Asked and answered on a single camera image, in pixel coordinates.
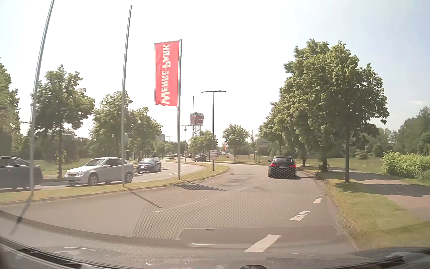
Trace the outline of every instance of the car wheel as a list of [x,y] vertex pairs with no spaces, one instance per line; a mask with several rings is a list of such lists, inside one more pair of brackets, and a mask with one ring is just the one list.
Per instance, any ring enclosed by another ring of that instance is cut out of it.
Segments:
[[124,183],[131,183],[132,182],[132,173],[127,172],[124,180],[125,180]]
[[99,176],[96,173],[89,175],[89,180],[87,180],[87,186],[96,186],[99,182]]

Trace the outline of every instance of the black car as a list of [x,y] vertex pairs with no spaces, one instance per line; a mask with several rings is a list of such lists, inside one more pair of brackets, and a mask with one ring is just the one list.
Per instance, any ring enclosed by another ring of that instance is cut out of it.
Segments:
[[137,164],[137,174],[144,171],[162,171],[162,162],[157,157],[145,158],[142,162]]
[[296,178],[296,163],[291,156],[275,156],[268,166],[268,177]]
[[197,155],[197,157],[195,157],[195,161],[196,162],[206,162],[207,156],[204,154]]
[[[27,188],[29,182],[30,163],[16,157],[0,156],[0,189],[18,187]],[[34,166],[34,185],[43,181],[43,174],[38,165]]]

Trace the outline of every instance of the sky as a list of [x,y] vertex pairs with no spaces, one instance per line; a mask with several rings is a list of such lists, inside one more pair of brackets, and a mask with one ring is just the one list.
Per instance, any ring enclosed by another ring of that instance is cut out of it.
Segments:
[[[0,57],[19,90],[20,117],[30,120],[30,94],[50,0],[0,0]],[[279,99],[288,76],[283,64],[293,60],[295,46],[314,38],[347,44],[372,63],[383,78],[390,117],[379,127],[397,130],[419,109],[430,106],[430,1],[130,1],[55,0],[45,42],[40,79],[64,65],[80,72],[80,88],[96,107],[107,94],[122,89],[122,68],[129,5],[133,5],[128,40],[126,91],[129,108],[148,107],[176,140],[176,107],[154,104],[154,43],[183,40],[181,125],[193,111],[205,114],[202,130],[215,135],[241,125],[254,133]],[[76,130],[88,136],[92,119]],[[27,124],[21,125],[26,133]],[[186,138],[192,135],[187,131]]]

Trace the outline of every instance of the building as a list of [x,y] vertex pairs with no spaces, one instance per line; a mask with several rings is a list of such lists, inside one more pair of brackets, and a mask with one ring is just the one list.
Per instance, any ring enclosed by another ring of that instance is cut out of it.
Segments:
[[158,137],[156,137],[155,139],[157,139],[157,141],[165,141],[165,135],[161,134]]

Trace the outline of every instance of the asphalt road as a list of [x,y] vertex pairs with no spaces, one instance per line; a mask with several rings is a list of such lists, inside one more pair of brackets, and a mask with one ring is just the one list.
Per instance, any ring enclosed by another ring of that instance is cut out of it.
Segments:
[[[142,172],[140,174],[134,174],[134,178],[132,182],[147,182],[153,180],[164,180],[169,179],[171,177],[175,177],[177,175],[177,163],[167,162],[167,160],[161,160],[162,162],[162,171],[158,172]],[[188,165],[181,164],[180,173],[190,174],[204,169],[204,167],[199,165]],[[112,184],[122,183],[122,181],[112,181]],[[69,188],[67,184],[64,182],[48,182],[43,186],[37,185],[37,189],[60,189],[60,188]]]
[[[266,166],[227,165],[228,172],[194,183],[34,203],[24,217],[38,223],[17,226],[0,217],[0,235],[36,247],[138,254],[354,251],[335,223],[336,207],[323,182],[303,172],[298,179],[269,179]],[[0,209],[20,215],[24,206]]]

